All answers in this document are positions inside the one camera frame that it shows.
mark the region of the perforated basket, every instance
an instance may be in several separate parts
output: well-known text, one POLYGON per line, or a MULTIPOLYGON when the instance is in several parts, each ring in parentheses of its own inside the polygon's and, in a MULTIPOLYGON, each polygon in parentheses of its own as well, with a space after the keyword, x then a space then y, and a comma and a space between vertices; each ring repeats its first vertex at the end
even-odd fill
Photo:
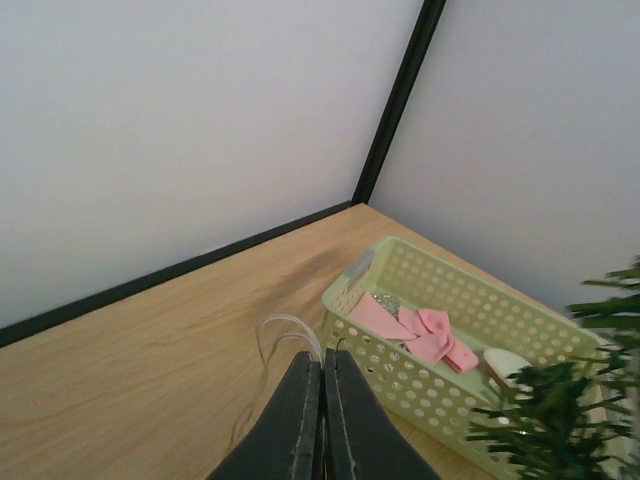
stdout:
POLYGON ((349 313, 365 291, 396 295, 409 308, 446 310, 454 334, 480 357, 498 347, 550 365, 590 355, 598 337, 395 237, 367 250, 324 293, 323 344, 335 348, 342 339, 340 349, 351 352, 386 408, 497 478, 518 478, 505 456, 487 452, 488 443, 465 440, 469 421, 484 422, 471 409, 497 401, 483 365, 463 374, 445 362, 427 365, 363 327, 349 313))

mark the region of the white wall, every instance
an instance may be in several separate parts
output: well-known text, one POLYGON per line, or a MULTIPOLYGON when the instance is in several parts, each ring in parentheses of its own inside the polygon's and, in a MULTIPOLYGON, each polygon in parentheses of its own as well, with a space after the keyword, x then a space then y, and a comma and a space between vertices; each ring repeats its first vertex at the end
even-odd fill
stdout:
POLYGON ((421 2, 0 5, 0 326, 349 200, 421 2))
POLYGON ((556 309, 640 254, 640 2, 448 2, 373 206, 556 309))

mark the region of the tabletop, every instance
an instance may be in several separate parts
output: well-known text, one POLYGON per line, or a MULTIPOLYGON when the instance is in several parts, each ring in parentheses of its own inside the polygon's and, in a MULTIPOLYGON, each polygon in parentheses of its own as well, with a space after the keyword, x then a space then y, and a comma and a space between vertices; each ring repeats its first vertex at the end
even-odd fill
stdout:
MULTIPOLYGON (((352 207, 0 349, 0 478, 206 477, 255 394, 255 325, 286 312, 317 328, 324 290, 384 235, 522 296, 372 208, 352 207)), ((265 344, 286 328, 265 328, 265 344)), ((285 343, 258 411, 305 348, 285 343)), ((492 478, 391 418, 443 478, 492 478)))

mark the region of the green plant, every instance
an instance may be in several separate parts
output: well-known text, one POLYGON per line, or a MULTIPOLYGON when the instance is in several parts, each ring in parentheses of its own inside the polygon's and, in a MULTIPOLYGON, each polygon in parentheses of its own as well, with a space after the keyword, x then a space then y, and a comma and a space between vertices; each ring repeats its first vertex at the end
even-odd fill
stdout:
MULTIPOLYGON (((513 386, 501 389, 495 410, 475 409, 486 416, 487 424, 471 423, 469 428, 469 440, 491 442, 488 451, 506 453, 510 463, 520 466, 524 480, 613 480, 604 464, 614 460, 623 478, 640 478, 637 459, 621 458, 607 450, 611 440, 634 435, 634 412, 621 402, 640 387, 634 363, 640 348, 640 257, 627 270, 584 283, 628 293, 569 307, 586 328, 616 329, 616 343, 598 348, 594 357, 527 367, 513 374, 513 386), (594 387, 613 394, 590 402, 594 387), (591 413, 598 408, 615 412, 619 419, 607 416, 593 421, 591 413)), ((637 403, 632 410, 640 411, 637 403)))

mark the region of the pink fabric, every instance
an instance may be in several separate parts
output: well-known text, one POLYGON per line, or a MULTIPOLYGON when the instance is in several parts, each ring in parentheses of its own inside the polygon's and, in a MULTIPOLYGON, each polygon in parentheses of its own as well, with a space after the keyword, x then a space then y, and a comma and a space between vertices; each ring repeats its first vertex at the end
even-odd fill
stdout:
POLYGON ((416 335, 403 327, 370 293, 365 293, 351 311, 351 318, 390 340, 413 340, 416 335))
POLYGON ((430 308, 421 308, 418 315, 422 319, 422 323, 431 333, 449 333, 451 332, 451 324, 449 323, 449 315, 447 312, 440 310, 431 310, 430 308))
POLYGON ((438 363, 453 347, 455 338, 450 333, 426 334, 405 343, 407 350, 430 365, 438 363))
POLYGON ((478 366, 478 356, 460 339, 455 337, 453 348, 447 352, 444 360, 458 373, 466 372, 478 366))
POLYGON ((422 322, 420 314, 410 308, 400 307, 398 321, 404 328, 416 335, 427 335, 429 333, 422 322))

